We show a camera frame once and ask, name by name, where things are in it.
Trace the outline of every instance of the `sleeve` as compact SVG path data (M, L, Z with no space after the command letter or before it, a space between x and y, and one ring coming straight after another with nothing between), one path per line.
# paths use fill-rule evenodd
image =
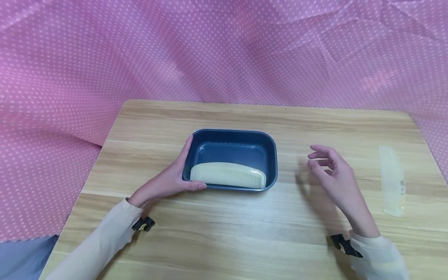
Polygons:
M115 205L97 229L71 252L47 277L53 279L95 279L112 257L134 234L132 226L143 209L130 205L126 199Z
M352 269L360 279L409 280L405 261L395 245L387 238L366 238L350 231L350 244L363 255L352 257Z

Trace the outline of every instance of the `wood grain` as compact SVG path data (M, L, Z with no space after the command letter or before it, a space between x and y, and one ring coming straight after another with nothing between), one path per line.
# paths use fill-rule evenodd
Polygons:
M130 100L123 106L42 274L178 155L201 128L260 130L278 151L268 191L204 190L160 201L156 225L138 233L99 279L354 279L326 236L349 224L309 178L309 145L335 147L353 166L383 235L402 252L412 279L448 269L448 189L412 119L401 112ZM405 171L405 214L381 210L377 145L392 146Z

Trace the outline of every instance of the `plastic tray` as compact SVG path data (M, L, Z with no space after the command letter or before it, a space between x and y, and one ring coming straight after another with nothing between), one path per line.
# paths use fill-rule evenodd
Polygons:
M193 133L193 142L185 161L182 178L190 180L191 168L206 162L230 162L256 168L266 174L264 189L238 188L207 184L211 189L264 191L277 180L277 149L264 132L228 129L201 129Z

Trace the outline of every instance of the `cream comb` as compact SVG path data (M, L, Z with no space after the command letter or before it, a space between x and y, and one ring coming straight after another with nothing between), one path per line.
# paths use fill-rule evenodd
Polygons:
M191 168L190 180L249 189L266 187L266 174L262 171L227 162L197 164Z
M378 145L383 212L401 217L405 209L405 176L394 149Z

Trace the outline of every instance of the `pink polka dot fabric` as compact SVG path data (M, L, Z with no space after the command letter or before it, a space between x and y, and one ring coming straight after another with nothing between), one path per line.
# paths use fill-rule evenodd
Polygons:
M448 176L445 0L3 0L0 241L59 234L128 99L401 110Z

